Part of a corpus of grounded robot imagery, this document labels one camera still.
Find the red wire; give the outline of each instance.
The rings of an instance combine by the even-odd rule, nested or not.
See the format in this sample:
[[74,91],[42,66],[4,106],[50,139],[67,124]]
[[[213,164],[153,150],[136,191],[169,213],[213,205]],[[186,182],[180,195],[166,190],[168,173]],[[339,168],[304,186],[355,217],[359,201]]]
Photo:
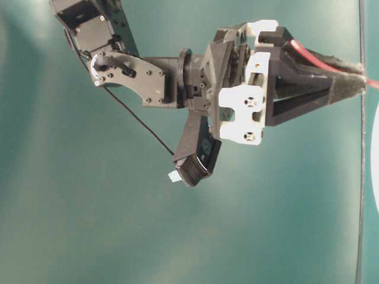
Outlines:
[[[294,50],[303,58],[308,60],[310,63],[315,65],[318,68],[330,71],[330,72],[342,72],[341,70],[338,70],[332,66],[329,66],[328,64],[322,62],[320,59],[318,59],[316,56],[311,54],[299,41],[293,39],[290,41],[290,44],[294,48]],[[367,78],[366,84],[370,87],[379,89],[379,81],[371,80]]]

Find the small white tag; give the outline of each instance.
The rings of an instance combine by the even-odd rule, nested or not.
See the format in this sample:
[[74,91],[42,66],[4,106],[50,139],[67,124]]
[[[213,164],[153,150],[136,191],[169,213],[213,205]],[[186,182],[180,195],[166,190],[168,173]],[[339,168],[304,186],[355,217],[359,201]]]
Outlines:
[[174,170],[173,172],[169,173],[168,176],[172,182],[180,182],[182,180],[182,177],[180,177],[177,170]]

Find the teal background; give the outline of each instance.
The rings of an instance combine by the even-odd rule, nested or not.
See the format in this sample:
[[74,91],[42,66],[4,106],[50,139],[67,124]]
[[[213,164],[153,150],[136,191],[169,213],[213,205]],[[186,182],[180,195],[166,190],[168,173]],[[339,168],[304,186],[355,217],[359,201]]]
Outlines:
[[[366,38],[366,62],[367,75],[371,78],[379,78],[379,38],[377,34],[379,2],[367,0],[365,3],[365,38]],[[372,126],[377,111],[379,96],[378,91],[369,89],[366,95],[367,112],[367,143],[366,143],[366,190],[365,190],[365,214],[364,214],[364,242],[362,260],[362,282],[364,284],[379,283],[379,215],[371,183],[371,139]]]
[[[141,56],[203,53],[219,27],[274,18],[305,46],[360,59],[357,0],[123,6]],[[185,111],[115,93],[176,147]],[[4,283],[355,282],[360,98],[267,128],[259,147],[225,141],[197,188],[171,184],[171,170],[161,146],[92,85],[47,0],[1,1]]]

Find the robotic arm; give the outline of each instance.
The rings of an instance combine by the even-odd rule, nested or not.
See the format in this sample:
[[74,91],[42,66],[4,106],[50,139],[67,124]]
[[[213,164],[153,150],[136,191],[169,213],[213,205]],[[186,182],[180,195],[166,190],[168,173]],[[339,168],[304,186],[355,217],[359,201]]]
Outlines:
[[[70,45],[86,59],[96,87],[130,88],[144,107],[188,108],[174,163],[175,173],[190,186],[212,174],[221,139],[259,145],[265,126],[366,88],[360,64],[310,51],[341,72],[315,67],[276,21],[220,28],[204,55],[183,49],[178,57],[141,58],[120,0],[50,0],[50,5]],[[255,38],[254,50],[249,37]]]

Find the screw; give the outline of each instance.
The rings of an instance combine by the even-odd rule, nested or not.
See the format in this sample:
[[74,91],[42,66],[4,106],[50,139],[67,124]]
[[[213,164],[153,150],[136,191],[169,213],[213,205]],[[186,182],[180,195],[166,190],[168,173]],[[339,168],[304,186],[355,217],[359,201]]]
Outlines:
[[252,132],[245,133],[245,135],[243,136],[243,138],[244,138],[246,141],[250,141],[250,142],[254,142],[255,139],[256,139],[255,134],[252,133]]
[[207,102],[207,103],[204,105],[204,109],[209,109],[210,106],[211,106],[211,103],[210,103],[210,102]]

